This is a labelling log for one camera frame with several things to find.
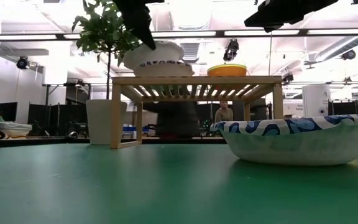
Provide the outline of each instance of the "shelf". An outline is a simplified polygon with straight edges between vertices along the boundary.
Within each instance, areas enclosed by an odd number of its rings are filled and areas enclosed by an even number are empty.
[[[283,118],[281,76],[244,77],[113,77],[112,128],[110,148],[119,149],[142,142],[143,103],[155,101],[243,101],[244,119],[250,120],[250,103],[273,93],[273,115]],[[121,94],[137,107],[137,139],[133,144],[121,144]]]

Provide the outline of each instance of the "table leg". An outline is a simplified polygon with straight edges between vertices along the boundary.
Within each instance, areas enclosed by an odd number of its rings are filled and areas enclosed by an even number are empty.
[[[249,103],[244,103],[244,121],[251,120],[251,105]]]
[[[119,149],[122,135],[121,119],[121,85],[113,85],[111,94],[111,149]]]
[[[273,86],[273,115],[274,119],[283,119],[283,88],[281,84],[274,84]]]
[[[136,141],[142,144],[142,115],[143,115],[143,103],[136,103]]]

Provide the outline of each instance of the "potted plant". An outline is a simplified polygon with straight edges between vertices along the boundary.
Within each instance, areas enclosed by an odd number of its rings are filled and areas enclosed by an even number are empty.
[[[125,28],[121,13],[113,1],[95,0],[90,4],[83,0],[85,16],[75,17],[73,27],[80,26],[80,39],[76,45],[83,52],[94,52],[100,61],[101,54],[108,56],[106,100],[88,100],[86,110],[88,114],[89,138],[91,144],[109,144],[111,122],[110,95],[110,66],[111,57],[121,64],[124,54],[139,46],[139,40]],[[121,113],[125,114],[127,104],[122,102]]]

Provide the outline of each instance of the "green table surface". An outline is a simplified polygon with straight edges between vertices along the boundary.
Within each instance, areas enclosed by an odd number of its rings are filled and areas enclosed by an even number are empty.
[[[224,144],[0,148],[0,223],[358,223],[358,160],[240,161]]]

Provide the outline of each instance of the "orange bowl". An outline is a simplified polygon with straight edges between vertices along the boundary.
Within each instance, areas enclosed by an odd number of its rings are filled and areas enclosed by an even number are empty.
[[[247,75],[247,67],[239,64],[224,64],[216,65],[208,69],[208,76],[210,77],[238,77]],[[241,85],[228,86],[232,90],[242,88]]]

